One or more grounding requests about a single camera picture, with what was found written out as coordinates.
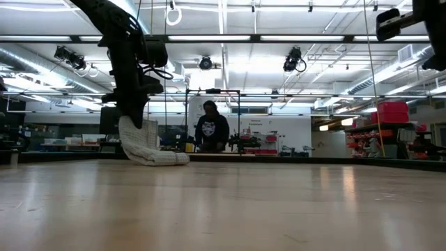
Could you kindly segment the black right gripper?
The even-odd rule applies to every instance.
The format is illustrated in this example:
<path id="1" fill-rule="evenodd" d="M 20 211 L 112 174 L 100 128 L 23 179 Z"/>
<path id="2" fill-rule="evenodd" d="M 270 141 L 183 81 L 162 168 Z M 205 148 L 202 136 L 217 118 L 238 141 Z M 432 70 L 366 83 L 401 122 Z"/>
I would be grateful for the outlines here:
<path id="1" fill-rule="evenodd" d="M 434 55 L 423 69 L 445 70 L 445 0 L 413 0 L 413 12 L 424 22 Z"/>

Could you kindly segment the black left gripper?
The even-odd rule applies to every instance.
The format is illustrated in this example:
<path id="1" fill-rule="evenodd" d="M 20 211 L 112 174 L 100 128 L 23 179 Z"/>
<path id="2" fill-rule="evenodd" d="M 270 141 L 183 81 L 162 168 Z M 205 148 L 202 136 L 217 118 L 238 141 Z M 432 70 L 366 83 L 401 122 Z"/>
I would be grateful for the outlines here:
<path id="1" fill-rule="evenodd" d="M 103 103 L 117 102 L 124 116 L 129 116 L 136 128 L 142 128 L 144 107 L 150 100 L 140 86 L 137 58 L 131 45 L 109 45 L 109 58 L 116 88 L 101 97 Z"/>

